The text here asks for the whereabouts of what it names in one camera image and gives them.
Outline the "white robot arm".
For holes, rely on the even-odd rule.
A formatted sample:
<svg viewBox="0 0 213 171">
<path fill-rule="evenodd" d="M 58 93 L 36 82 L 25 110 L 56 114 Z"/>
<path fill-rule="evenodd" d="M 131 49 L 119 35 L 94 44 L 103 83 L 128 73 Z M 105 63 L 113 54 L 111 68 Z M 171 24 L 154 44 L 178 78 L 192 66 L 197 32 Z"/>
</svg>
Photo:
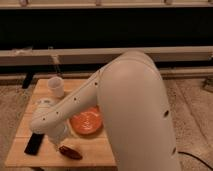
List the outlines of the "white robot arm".
<svg viewBox="0 0 213 171">
<path fill-rule="evenodd" d="M 120 55 L 59 103 L 36 111 L 30 129 L 60 142 L 64 121 L 95 105 L 118 171 L 181 171 L 166 88 L 151 57 Z"/>
</svg>

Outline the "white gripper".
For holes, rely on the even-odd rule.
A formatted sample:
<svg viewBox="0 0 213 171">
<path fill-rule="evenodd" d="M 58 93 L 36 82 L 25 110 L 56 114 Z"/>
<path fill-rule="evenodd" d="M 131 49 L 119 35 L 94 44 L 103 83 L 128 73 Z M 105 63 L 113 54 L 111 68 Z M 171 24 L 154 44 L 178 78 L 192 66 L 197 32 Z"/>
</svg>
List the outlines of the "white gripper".
<svg viewBox="0 0 213 171">
<path fill-rule="evenodd" d="M 45 130 L 49 141 L 55 145 L 59 145 L 69 135 L 68 126 L 65 123 L 58 124 L 54 127 L 49 127 Z"/>
</svg>

